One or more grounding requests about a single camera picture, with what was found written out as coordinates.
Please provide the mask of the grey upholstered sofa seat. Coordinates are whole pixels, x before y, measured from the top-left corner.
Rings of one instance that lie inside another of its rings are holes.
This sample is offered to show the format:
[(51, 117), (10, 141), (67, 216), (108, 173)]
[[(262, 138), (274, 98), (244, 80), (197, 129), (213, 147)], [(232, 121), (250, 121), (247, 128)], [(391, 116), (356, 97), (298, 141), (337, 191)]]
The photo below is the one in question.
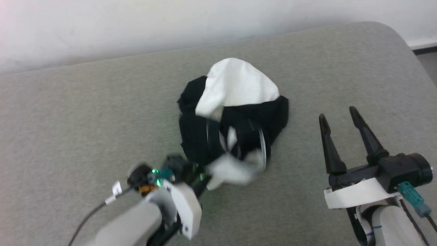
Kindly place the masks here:
[(1, 76), (0, 246), (67, 246), (131, 167), (181, 153), (177, 100), (229, 57), (278, 86), (289, 121), (266, 172), (203, 194), (198, 235), (168, 246), (357, 246), (345, 210), (326, 206), (319, 128), (323, 113), (341, 159), (365, 164), (350, 106), (390, 154), (433, 166), (418, 190), (437, 222), (437, 87), (396, 31), (361, 22)]

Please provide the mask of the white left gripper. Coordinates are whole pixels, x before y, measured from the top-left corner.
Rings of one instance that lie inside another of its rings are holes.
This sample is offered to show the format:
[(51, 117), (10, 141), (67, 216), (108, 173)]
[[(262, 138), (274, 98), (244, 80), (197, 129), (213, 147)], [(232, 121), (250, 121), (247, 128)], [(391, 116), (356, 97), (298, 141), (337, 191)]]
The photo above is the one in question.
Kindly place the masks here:
[(195, 181), (191, 187), (184, 182), (173, 184), (167, 180), (147, 195), (147, 201), (158, 206), (164, 231), (159, 236), (167, 240), (180, 233), (192, 240), (198, 234), (202, 208), (198, 198), (207, 189), (212, 175), (203, 174), (202, 166), (190, 162), (184, 171), (184, 181)]

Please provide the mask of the black and white t-shirt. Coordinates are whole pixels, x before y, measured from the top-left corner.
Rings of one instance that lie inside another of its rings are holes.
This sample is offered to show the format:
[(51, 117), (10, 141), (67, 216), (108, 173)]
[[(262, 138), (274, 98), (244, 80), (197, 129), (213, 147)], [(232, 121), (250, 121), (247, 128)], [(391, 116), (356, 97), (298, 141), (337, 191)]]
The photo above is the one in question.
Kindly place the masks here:
[(289, 118), (278, 86), (238, 58), (222, 59), (188, 82), (177, 103), (181, 146), (211, 176), (209, 190), (256, 180)]

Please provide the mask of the white skirting board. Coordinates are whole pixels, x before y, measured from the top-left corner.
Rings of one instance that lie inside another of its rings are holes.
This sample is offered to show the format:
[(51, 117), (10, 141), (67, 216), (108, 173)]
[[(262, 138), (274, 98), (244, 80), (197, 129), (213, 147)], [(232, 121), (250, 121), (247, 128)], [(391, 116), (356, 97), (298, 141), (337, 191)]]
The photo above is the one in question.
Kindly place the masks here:
[(407, 40), (406, 44), (411, 50), (422, 50), (437, 46), (437, 37)]

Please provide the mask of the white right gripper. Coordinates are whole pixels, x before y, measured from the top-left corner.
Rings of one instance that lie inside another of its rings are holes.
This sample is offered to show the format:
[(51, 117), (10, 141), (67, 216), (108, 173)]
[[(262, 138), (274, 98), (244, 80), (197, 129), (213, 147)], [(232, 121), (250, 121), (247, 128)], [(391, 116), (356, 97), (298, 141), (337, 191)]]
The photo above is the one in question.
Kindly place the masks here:
[[(389, 152), (381, 145), (356, 107), (350, 106), (349, 111), (354, 126), (362, 136), (367, 151), (367, 163), (377, 165), (382, 158), (389, 156)], [(319, 125), (326, 173), (329, 174), (329, 188), (324, 190), (324, 198), (329, 209), (351, 208), (400, 195), (398, 192), (387, 193), (384, 190), (376, 179), (377, 166), (364, 165), (347, 170), (335, 147), (324, 114), (319, 115)]]

